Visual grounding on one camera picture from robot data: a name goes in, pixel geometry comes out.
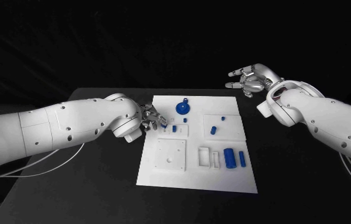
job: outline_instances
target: white cable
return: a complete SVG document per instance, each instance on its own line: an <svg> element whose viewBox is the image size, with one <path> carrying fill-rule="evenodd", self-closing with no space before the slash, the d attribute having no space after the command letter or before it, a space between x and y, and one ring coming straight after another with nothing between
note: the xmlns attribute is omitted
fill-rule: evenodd
<svg viewBox="0 0 351 224"><path fill-rule="evenodd" d="M345 161L344 161L344 158L342 158L342 154L341 153L338 153L339 154L339 157L341 157L341 160L342 160L342 163L344 163L344 166L345 166L345 169L347 169L347 171L348 171L348 173L349 173L349 175L351 175L351 171L349 171L349 169L348 169L348 167L347 167L347 165L345 165Z"/></svg>
<svg viewBox="0 0 351 224"><path fill-rule="evenodd" d="M57 167L55 167L55 168L52 168L49 171L46 171L46 172L42 172L42 173L39 173L39 174L34 174L34 175L29 175L29 176L7 176L7 174L11 174L11 173L6 173L6 174L3 174L0 177L34 177L34 176L39 176L39 175L42 175L42 174L45 174L45 173L47 173L47 172L50 172L50 171L53 171L55 169L57 169L59 167L62 167L73 158L75 158L75 156L78 155L78 153L79 153L79 151L82 150L82 147L83 147L83 144L82 144L82 146L80 146L80 148L79 148L79 150L78 150L78 152L75 153L75 155L68 159L68 161L63 163L63 164L60 164Z"/></svg>
<svg viewBox="0 0 351 224"><path fill-rule="evenodd" d="M59 151L59 149L56 149L56 150L55 150L46 157L43 157L40 160L37 160L37 161L33 162L32 164L26 165L24 167L16 169L14 171L11 171L11 172L9 172L9 173L6 173L6 174L1 174L0 177L4 177L4 176L7 176L7 175L13 174L14 172L19 172L20 170L23 170L23 169L32 167L36 163L39 163L39 162L43 161L49 156L52 156L57 151Z"/></svg>

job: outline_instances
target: robotic hand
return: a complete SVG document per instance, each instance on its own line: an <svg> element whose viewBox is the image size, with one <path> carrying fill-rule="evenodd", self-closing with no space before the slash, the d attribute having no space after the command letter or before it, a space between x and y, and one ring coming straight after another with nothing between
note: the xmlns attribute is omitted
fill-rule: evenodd
<svg viewBox="0 0 351 224"><path fill-rule="evenodd" d="M0 165L98 138L105 130L128 142L141 136L139 125L154 130L167 120L152 105L138 105L124 94L105 99L59 103L33 111L0 115Z"/></svg>
<svg viewBox="0 0 351 224"><path fill-rule="evenodd" d="M240 75L240 82L226 83L226 87L243 89L249 98L253 92L267 90L266 100L257 105L262 115L273 115L285 126L302 122L312 136L351 157L351 105L325 98L305 82L285 81L262 64L229 73L230 77Z"/></svg>

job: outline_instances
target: black table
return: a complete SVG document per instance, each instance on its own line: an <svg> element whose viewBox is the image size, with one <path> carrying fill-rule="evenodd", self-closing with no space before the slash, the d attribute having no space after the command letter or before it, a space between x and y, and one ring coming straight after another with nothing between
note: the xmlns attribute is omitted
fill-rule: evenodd
<svg viewBox="0 0 351 224"><path fill-rule="evenodd" d="M259 194L137 186L145 134L127 143L106 131L63 167L17 180L0 207L0 223L236 223L265 217L286 222L348 216L351 181L338 153L312 138L303 124L285 127L273 117L263 118L256 105L265 93L249 99L232 89L80 88L69 100L118 92L139 104L152 95L237 98ZM22 174L49 170L78 148L60 150Z"/></svg>

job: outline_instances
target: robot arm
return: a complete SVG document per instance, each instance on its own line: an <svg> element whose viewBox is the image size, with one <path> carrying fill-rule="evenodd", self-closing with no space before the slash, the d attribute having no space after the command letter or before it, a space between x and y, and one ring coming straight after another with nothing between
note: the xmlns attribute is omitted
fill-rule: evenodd
<svg viewBox="0 0 351 224"><path fill-rule="evenodd" d="M33 111L0 115L0 165L98 138L105 130L134 141L139 125L167 121L152 105L139 106L124 94L59 103Z"/></svg>
<svg viewBox="0 0 351 224"><path fill-rule="evenodd" d="M351 156L351 105L325 98L309 84L283 81L262 64L229 73L229 76L234 75L242 75L240 82L227 83L226 87L243 89L247 97L263 89L269 91L266 100L257 105L262 115L273 115L285 126L302 122L312 136Z"/></svg>

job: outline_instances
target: black curtain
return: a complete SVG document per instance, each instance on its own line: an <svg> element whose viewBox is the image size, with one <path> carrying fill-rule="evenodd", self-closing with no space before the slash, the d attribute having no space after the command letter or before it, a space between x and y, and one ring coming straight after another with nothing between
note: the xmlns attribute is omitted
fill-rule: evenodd
<svg viewBox="0 0 351 224"><path fill-rule="evenodd" d="M3 103L79 87L224 88L263 63L351 101L348 0L1 0Z"/></svg>

